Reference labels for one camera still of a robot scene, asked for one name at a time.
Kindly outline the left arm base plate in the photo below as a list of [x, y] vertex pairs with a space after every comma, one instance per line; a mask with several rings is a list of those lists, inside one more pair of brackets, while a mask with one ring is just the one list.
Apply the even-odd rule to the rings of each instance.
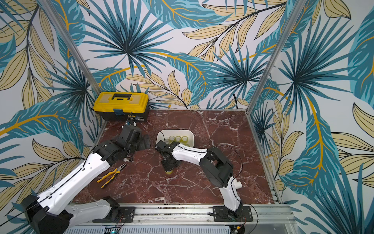
[[135, 207], [112, 208], [109, 214], [101, 219], [92, 220], [93, 223], [132, 223], [135, 213]]

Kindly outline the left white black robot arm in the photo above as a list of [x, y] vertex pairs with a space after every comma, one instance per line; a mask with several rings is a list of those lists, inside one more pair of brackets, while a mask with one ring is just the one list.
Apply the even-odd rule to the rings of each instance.
[[137, 151], [149, 149], [150, 139], [140, 128], [125, 125], [119, 135], [95, 146], [87, 158], [51, 188], [28, 195], [21, 206], [25, 217], [37, 234], [63, 234], [67, 229], [93, 222], [118, 222], [125, 215], [110, 197], [83, 205], [70, 205], [73, 198], [92, 180]]

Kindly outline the white plastic storage box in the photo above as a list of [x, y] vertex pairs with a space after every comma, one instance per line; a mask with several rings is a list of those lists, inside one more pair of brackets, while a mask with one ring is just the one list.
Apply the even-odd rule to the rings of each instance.
[[166, 144], [179, 142], [188, 147], [194, 147], [194, 134], [190, 130], [162, 130], [157, 134], [156, 142], [164, 141]]

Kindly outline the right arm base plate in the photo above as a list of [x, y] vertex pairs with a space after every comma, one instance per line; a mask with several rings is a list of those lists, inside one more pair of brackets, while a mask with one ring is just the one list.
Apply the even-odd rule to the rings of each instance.
[[213, 206], [209, 213], [215, 222], [252, 222], [253, 215], [248, 206], [239, 206], [237, 211], [232, 211], [225, 206]]

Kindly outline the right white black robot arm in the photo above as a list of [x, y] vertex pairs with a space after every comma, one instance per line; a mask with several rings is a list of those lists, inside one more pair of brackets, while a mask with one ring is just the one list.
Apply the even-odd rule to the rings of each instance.
[[242, 184], [234, 177], [233, 164], [221, 150], [216, 147], [198, 149], [175, 141], [167, 144], [162, 140], [158, 141], [155, 149], [162, 156], [161, 164], [166, 172], [171, 172], [183, 161], [198, 165], [207, 179], [219, 188], [225, 208], [231, 212], [242, 208], [243, 204], [237, 193]]

